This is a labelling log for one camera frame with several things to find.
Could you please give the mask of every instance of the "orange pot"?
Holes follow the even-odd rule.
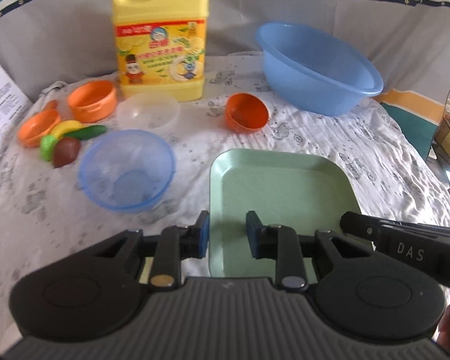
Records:
[[[74,90],[67,102],[75,119],[93,123],[115,110],[116,88],[111,81],[92,81]]]
[[[239,134],[251,134],[265,127],[268,109],[258,97],[249,93],[235,93],[225,106],[225,122]]]
[[[22,124],[17,133],[18,140],[25,147],[38,147],[42,137],[48,135],[61,120],[56,109],[39,112]]]

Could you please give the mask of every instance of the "green square plate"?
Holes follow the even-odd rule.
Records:
[[[264,225],[342,233],[346,211],[360,213],[350,182],[332,161],[312,154],[233,149],[219,155],[210,171],[210,272],[214,277],[275,276],[275,262],[253,259],[245,214],[256,211]],[[316,281],[310,259],[308,279]]]

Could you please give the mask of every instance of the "green toy vegetable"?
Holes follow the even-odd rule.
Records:
[[[101,124],[80,128],[63,134],[64,137],[76,138],[78,140],[87,140],[98,137],[107,132],[107,128]]]
[[[53,135],[45,135],[40,140],[40,157],[42,160],[50,161],[52,159],[53,149],[56,142],[57,141]]]

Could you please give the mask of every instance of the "toy fruit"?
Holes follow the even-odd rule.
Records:
[[[81,145],[76,138],[65,137],[60,139],[53,149],[53,167],[61,168],[75,161]]]
[[[59,106],[59,102],[57,100],[50,100],[45,107],[43,107],[42,111],[48,111],[49,109],[56,109]]]
[[[80,128],[80,130],[74,130],[63,134],[63,137],[72,137],[78,140],[87,140],[91,138],[98,137],[107,132],[106,126],[100,124],[94,126],[88,126]]]
[[[78,120],[65,120],[64,122],[58,123],[58,125],[53,127],[50,135],[52,135],[55,139],[60,139],[63,134],[70,131],[79,130],[80,128],[83,128],[83,124]]]
[[[56,145],[56,139],[53,135],[45,135],[40,141],[40,157],[44,161],[52,159],[53,149]]]

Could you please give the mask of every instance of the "yellow dish soap bottle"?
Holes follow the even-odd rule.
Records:
[[[125,98],[148,90],[202,97],[208,0],[113,0]]]

